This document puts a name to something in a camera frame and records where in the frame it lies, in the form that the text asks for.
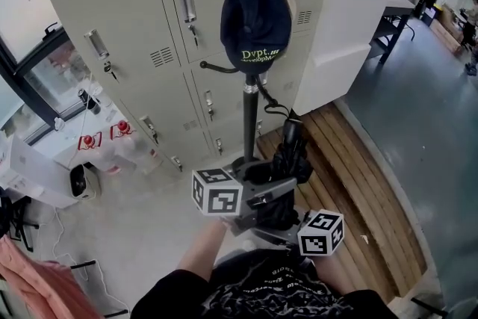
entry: pink cloth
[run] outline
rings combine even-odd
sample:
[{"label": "pink cloth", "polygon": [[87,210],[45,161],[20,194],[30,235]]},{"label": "pink cloth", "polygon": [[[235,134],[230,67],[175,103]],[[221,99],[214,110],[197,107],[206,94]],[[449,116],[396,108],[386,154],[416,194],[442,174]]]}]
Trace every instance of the pink cloth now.
[{"label": "pink cloth", "polygon": [[35,262],[7,235],[0,239],[0,275],[38,319],[101,319],[69,267]]}]

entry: window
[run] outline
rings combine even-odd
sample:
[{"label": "window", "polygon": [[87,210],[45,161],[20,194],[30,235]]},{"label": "window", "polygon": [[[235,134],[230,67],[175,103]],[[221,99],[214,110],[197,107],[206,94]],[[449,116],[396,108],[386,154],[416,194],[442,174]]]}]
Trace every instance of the window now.
[{"label": "window", "polygon": [[50,0],[0,0],[0,129],[29,143],[84,110],[90,71]]}]

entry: baseball cap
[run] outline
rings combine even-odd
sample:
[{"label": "baseball cap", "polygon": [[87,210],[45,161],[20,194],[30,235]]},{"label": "baseball cap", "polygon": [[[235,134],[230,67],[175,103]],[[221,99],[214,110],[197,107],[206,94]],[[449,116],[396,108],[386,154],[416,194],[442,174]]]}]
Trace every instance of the baseball cap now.
[{"label": "baseball cap", "polygon": [[287,0],[225,0],[221,42],[241,72],[266,72],[287,48],[292,19]]}]

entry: window frame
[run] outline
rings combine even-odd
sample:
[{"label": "window frame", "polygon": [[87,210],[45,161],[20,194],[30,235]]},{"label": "window frame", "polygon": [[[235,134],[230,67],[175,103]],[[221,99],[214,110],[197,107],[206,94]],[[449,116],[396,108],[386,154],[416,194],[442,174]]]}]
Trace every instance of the window frame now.
[{"label": "window frame", "polygon": [[45,125],[27,137],[25,141],[33,145],[42,137],[55,129],[55,118],[67,121],[85,111],[86,107],[79,102],[59,114],[43,97],[26,81],[25,75],[56,48],[70,38],[63,27],[51,29],[43,41],[39,42],[22,60],[17,61],[7,45],[0,37],[0,76],[17,96],[40,118]]}]

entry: black t-shirt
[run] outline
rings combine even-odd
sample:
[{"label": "black t-shirt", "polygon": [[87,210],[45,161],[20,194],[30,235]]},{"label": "black t-shirt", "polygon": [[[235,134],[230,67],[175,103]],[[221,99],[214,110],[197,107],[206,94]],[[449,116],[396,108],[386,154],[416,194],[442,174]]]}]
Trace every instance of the black t-shirt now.
[{"label": "black t-shirt", "polygon": [[173,271],[134,307],[131,319],[140,318],[397,317],[374,291],[340,296],[318,280],[314,265],[303,257],[255,250],[214,268],[210,282]]}]

